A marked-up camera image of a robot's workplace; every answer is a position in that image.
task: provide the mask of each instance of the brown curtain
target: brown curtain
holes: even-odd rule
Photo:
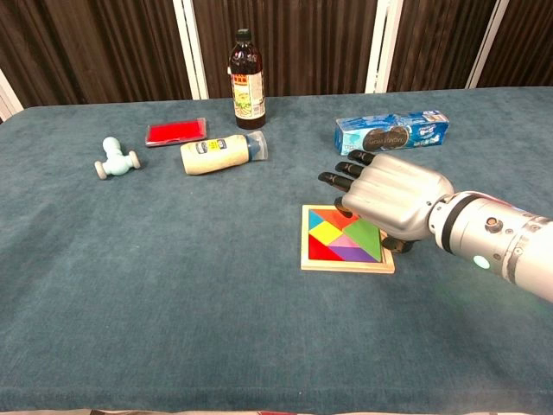
[[[2,0],[0,37],[25,107],[191,98],[171,0]]]
[[[553,86],[553,2],[509,2],[478,86]]]
[[[250,28],[268,96],[362,93],[377,0],[194,0],[212,98],[230,97],[226,73],[239,28]]]
[[[406,0],[388,91],[464,88],[495,0]]]

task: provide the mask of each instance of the light blue toy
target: light blue toy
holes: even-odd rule
[[[96,162],[94,167],[100,179],[105,180],[108,175],[122,176],[131,167],[140,169],[140,161],[137,153],[133,150],[129,151],[128,156],[123,156],[121,152],[121,144],[115,137],[106,137],[102,143],[107,160],[105,163]]]

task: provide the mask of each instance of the white squeeze bottle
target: white squeeze bottle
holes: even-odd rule
[[[261,131],[181,146],[182,163],[188,175],[202,175],[231,166],[267,160],[269,152]]]

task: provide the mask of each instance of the robotic hand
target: robotic hand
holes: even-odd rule
[[[334,205],[384,230],[383,245],[407,252],[434,235],[449,253],[473,261],[517,286],[553,302],[553,221],[490,195],[455,193],[449,180],[431,169],[380,153],[354,150],[335,173],[319,180],[346,192]]]

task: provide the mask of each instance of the product label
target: product label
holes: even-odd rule
[[[226,148],[226,142],[222,138],[214,140],[205,140],[196,143],[196,151],[198,154],[205,154],[208,151],[219,151]]]
[[[255,75],[233,74],[234,113],[238,118],[255,119],[265,114],[263,71]]]

